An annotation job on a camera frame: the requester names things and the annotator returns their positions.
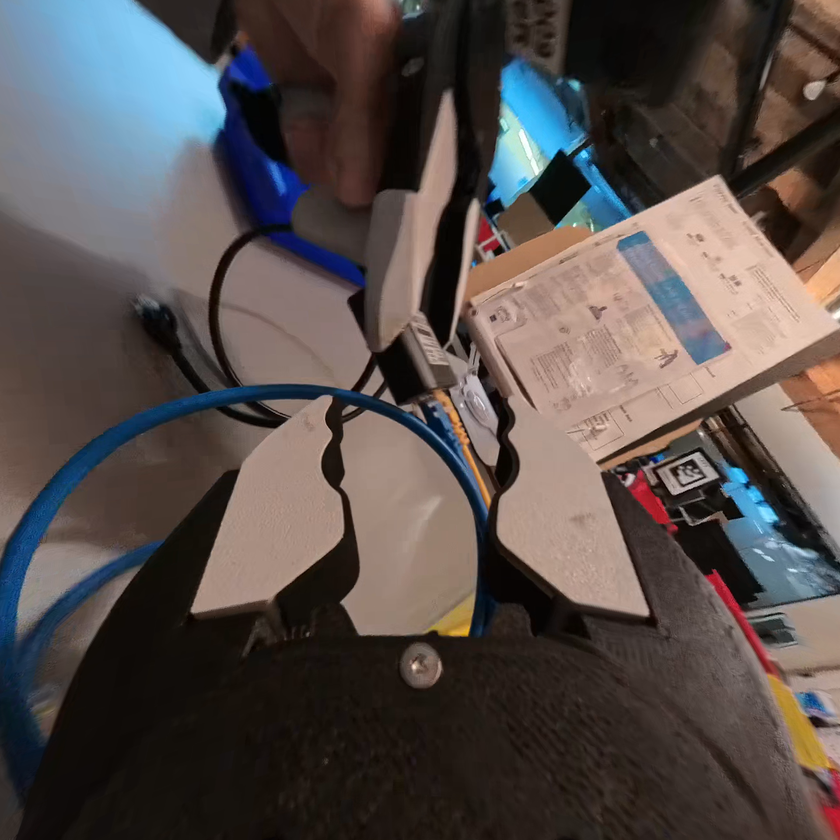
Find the grey desk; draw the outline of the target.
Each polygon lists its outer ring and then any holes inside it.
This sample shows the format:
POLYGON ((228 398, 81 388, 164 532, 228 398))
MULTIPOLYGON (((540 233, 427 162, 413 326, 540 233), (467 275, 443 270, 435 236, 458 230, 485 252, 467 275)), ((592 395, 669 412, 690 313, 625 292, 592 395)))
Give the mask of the grey desk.
MULTIPOLYGON (((47 480, 103 430, 192 389, 131 309, 170 302, 205 363, 211 275, 245 229, 217 133, 217 72, 135 2, 2 2, 2 551, 47 480)), ((368 359, 351 286, 254 243, 224 283, 246 384, 350 386, 368 359)), ((20 633, 88 573, 166 537, 266 431, 206 412, 121 448, 62 508, 20 633)), ((462 490, 415 435, 363 414, 345 437, 367 634, 423 632, 475 585, 462 490)))

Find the black network splitter box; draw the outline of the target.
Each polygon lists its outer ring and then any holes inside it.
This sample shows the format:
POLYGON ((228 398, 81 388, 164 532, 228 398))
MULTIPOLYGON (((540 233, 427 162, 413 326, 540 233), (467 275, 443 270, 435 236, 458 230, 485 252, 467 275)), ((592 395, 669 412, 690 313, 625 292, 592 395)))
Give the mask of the black network splitter box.
POLYGON ((435 391, 456 386, 458 378, 450 359, 423 310, 413 315, 386 349, 373 349, 366 335, 364 309, 370 296, 367 287, 361 288, 349 298, 349 307, 395 404, 421 402, 435 391))

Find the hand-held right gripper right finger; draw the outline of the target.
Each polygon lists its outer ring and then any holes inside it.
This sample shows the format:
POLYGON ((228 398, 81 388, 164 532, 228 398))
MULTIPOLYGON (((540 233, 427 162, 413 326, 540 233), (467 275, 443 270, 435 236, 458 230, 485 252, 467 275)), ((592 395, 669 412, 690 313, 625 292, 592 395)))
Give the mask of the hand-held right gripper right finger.
POLYGON ((499 571, 549 602, 644 622, 651 607, 605 485, 606 473, 528 401, 503 401, 490 509, 499 571))

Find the person's left hand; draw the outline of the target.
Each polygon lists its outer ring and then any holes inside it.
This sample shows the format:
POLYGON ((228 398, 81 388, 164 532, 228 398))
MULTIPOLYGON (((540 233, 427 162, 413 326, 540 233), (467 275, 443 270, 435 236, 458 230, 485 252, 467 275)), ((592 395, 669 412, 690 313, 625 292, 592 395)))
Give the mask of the person's left hand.
POLYGON ((292 167, 347 207, 371 205, 389 133, 399 6, 240 1, 234 8, 239 31, 280 90, 292 167))

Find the paper instruction sheet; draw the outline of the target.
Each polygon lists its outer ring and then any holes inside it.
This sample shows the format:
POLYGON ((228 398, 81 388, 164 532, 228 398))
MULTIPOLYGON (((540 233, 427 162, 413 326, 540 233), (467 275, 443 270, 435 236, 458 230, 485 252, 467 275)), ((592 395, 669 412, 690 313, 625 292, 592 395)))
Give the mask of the paper instruction sheet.
POLYGON ((473 325, 591 457, 838 355, 838 322, 718 175, 521 274, 473 325))

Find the red plastic bin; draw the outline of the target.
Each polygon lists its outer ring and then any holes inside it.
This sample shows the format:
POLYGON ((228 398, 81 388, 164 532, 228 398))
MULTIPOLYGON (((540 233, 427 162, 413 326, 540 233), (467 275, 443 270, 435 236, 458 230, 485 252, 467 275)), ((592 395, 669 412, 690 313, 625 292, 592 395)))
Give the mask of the red plastic bin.
POLYGON ((724 605, 729 610, 736 624, 740 627, 743 635, 749 643, 752 651, 759 660, 764 673, 768 676, 774 677, 777 681, 781 681, 781 672, 774 662, 772 657, 764 648, 760 637, 756 634, 748 619, 744 615, 740 605, 737 603, 733 594, 729 590, 725 581, 721 578, 717 570, 713 570, 706 575, 707 581, 711 584, 714 591, 719 595, 724 605))

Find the white stand base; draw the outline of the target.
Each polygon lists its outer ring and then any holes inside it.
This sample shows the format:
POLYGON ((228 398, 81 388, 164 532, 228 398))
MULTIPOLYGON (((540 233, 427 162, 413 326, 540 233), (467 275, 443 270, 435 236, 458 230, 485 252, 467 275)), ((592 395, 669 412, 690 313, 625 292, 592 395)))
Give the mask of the white stand base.
POLYGON ((469 368, 456 374, 457 383, 449 389, 451 402, 471 438, 496 439, 498 414, 476 373, 469 368))

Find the wooden sign board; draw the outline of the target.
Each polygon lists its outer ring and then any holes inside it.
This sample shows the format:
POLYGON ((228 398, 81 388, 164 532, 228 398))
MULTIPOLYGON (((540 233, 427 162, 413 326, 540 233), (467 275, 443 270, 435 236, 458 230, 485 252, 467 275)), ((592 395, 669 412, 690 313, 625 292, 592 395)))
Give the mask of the wooden sign board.
MULTIPOLYGON (((507 396, 510 391, 507 375, 497 371, 497 364, 490 361, 490 352, 482 349, 478 339, 478 328, 473 325, 474 310, 483 300, 507 289, 516 277, 529 273, 543 263, 566 256, 593 237, 594 235, 583 227, 557 227, 469 270, 460 316, 500 394, 507 396)), ((609 452, 602 450, 591 457, 602 469, 609 469, 629 459, 654 454, 677 439, 696 432, 701 423, 702 419, 683 422, 669 431, 661 427, 646 437, 632 440, 625 446, 609 452)))

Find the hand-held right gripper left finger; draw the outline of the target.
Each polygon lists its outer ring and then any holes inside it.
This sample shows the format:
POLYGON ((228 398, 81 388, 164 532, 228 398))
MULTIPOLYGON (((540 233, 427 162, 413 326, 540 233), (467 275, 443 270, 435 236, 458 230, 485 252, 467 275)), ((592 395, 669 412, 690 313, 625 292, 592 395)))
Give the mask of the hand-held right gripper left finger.
POLYGON ((270 433, 234 482, 191 612, 199 619, 263 612, 307 621, 341 603, 360 577, 342 488, 342 407, 321 396, 270 433))

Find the black white marker tag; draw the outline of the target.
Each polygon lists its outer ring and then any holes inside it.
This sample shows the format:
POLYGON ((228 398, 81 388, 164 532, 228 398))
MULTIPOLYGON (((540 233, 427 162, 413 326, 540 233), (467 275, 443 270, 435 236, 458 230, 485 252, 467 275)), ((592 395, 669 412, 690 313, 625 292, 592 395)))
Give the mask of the black white marker tag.
POLYGON ((722 478, 714 459, 703 448, 659 462, 652 473, 672 498, 719 484, 722 478))

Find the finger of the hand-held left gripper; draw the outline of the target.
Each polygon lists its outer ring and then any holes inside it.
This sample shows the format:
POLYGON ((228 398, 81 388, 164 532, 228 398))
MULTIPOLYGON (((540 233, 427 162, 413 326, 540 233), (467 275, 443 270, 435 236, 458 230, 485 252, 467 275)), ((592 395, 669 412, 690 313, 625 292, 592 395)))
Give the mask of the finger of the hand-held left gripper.
POLYGON ((453 291, 453 312, 448 320, 449 337, 452 337, 455 334, 459 316, 463 308, 466 296, 467 279, 476 247, 476 237, 478 227, 480 225, 480 218, 480 201, 477 198, 473 198, 467 208, 463 233, 460 240, 460 257, 458 258, 458 271, 453 291))
POLYGON ((438 223, 457 173, 455 95, 445 91, 419 187, 379 192, 365 247, 364 335, 370 350, 385 351, 419 313, 438 223))

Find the blue plastic bin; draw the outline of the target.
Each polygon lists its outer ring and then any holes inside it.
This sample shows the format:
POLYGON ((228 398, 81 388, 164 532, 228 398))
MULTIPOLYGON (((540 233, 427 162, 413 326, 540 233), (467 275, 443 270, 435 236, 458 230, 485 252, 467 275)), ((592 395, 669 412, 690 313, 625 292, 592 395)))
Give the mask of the blue plastic bin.
POLYGON ((276 158, 283 151, 278 96, 251 47, 234 48, 218 89, 225 116, 217 143, 249 227, 290 225, 308 186, 276 158))

